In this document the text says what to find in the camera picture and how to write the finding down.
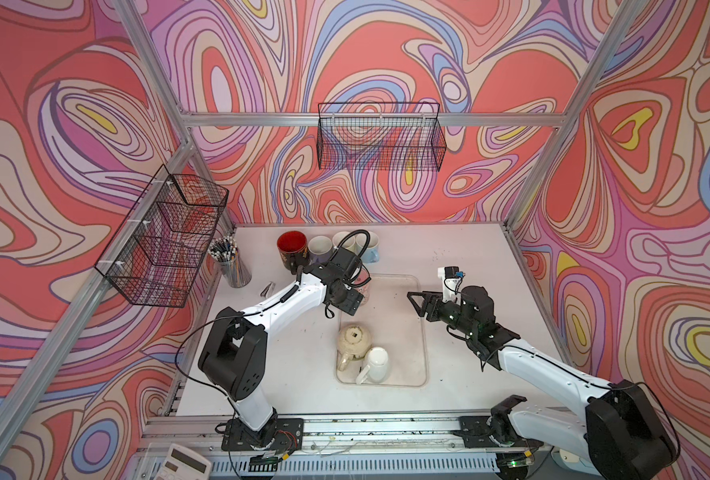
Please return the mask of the purple mug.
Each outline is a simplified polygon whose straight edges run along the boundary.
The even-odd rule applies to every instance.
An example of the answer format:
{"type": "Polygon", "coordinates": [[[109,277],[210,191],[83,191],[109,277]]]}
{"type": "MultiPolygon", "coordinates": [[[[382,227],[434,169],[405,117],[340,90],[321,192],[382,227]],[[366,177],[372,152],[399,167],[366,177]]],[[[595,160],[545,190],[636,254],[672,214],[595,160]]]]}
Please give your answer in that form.
{"type": "Polygon", "coordinates": [[[333,255],[333,242],[328,236],[315,236],[308,242],[308,250],[310,254],[310,264],[325,263],[330,260],[333,255]]]}

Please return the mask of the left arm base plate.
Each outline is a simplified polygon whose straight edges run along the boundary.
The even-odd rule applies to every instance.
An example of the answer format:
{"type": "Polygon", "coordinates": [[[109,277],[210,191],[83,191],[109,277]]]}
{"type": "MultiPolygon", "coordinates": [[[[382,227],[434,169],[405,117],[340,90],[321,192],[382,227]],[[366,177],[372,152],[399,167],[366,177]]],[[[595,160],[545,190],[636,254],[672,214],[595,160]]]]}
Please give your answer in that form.
{"type": "Polygon", "coordinates": [[[222,436],[223,451],[294,452],[303,444],[304,420],[271,417],[263,427],[252,430],[234,418],[218,424],[215,432],[222,436]]]}

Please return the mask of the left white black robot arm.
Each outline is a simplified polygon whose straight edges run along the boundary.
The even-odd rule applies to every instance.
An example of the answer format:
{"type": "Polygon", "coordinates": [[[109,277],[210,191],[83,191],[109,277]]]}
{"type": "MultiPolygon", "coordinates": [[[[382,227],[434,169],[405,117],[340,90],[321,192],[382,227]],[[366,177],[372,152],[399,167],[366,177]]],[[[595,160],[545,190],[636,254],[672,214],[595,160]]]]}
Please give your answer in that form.
{"type": "Polygon", "coordinates": [[[197,367],[226,392],[243,428],[263,433],[277,417],[261,388],[271,337],[321,305],[354,315],[363,299],[357,280],[362,268],[360,255],[338,248],[328,261],[301,268],[291,284],[269,299],[218,313],[197,367]]]}

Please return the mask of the light blue mug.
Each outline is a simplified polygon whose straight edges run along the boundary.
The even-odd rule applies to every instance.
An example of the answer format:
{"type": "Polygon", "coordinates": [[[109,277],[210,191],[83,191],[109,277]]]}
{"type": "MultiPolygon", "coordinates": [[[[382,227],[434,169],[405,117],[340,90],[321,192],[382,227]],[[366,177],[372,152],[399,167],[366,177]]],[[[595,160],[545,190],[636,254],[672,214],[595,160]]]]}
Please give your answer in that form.
{"type": "Polygon", "coordinates": [[[374,231],[368,231],[367,235],[362,233],[356,235],[355,243],[355,252],[360,253],[361,261],[364,264],[373,264],[380,260],[380,238],[374,231]]]}

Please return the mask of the light green mug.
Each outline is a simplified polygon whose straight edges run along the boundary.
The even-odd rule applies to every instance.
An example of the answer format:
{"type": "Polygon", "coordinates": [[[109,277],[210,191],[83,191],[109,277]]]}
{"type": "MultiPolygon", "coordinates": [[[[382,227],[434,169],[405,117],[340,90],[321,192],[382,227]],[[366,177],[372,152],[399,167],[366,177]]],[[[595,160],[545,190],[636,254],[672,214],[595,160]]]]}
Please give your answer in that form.
{"type": "Polygon", "coordinates": [[[336,249],[346,249],[350,252],[356,250],[356,235],[348,231],[340,231],[333,235],[332,242],[336,249]]]}

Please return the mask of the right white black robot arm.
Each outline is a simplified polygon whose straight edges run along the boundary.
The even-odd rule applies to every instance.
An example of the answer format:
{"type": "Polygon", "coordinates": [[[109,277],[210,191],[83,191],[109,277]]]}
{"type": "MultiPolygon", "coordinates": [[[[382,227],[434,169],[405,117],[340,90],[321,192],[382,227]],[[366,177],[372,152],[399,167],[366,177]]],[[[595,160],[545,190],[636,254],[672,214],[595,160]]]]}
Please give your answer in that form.
{"type": "Polygon", "coordinates": [[[513,394],[472,428],[472,440],[501,447],[536,440],[590,462],[605,479],[652,479],[679,459],[680,442],[655,394],[635,382],[586,374],[541,352],[497,322],[485,288],[410,291],[407,298],[420,318],[445,324],[481,367],[514,375],[563,407],[548,411],[513,394]]]}

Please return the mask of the beige serving tray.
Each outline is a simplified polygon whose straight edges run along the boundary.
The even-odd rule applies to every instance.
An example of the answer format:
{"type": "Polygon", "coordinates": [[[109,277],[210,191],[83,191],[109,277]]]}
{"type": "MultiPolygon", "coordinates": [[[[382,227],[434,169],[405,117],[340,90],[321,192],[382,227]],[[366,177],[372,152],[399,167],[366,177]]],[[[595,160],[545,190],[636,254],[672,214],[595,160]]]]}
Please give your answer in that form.
{"type": "Polygon", "coordinates": [[[356,314],[338,316],[339,327],[357,325],[371,334],[372,345],[389,356],[385,387],[421,387],[428,380],[424,321],[419,318],[407,293],[419,289],[411,275],[375,274],[367,285],[368,295],[356,314]]]}

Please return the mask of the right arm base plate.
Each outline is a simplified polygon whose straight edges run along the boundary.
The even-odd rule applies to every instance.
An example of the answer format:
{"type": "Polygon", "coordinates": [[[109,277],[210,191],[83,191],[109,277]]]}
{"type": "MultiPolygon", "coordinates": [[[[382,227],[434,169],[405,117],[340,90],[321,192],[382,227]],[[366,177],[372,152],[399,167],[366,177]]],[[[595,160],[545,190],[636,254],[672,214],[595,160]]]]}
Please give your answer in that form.
{"type": "Polygon", "coordinates": [[[539,449],[544,443],[518,436],[514,431],[500,435],[494,428],[495,421],[490,415],[461,416],[459,428],[451,434],[462,439],[465,448],[523,448],[539,449]]]}

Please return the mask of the black mug red inside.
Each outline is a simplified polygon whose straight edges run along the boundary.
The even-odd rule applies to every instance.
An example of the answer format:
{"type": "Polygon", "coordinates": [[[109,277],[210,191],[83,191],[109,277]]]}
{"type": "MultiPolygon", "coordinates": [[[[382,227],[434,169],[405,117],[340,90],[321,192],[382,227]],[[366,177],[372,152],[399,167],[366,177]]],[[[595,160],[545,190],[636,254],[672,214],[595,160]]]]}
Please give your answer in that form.
{"type": "Polygon", "coordinates": [[[309,249],[306,235],[298,230],[282,233],[276,247],[284,267],[292,274],[309,264],[309,249]]]}

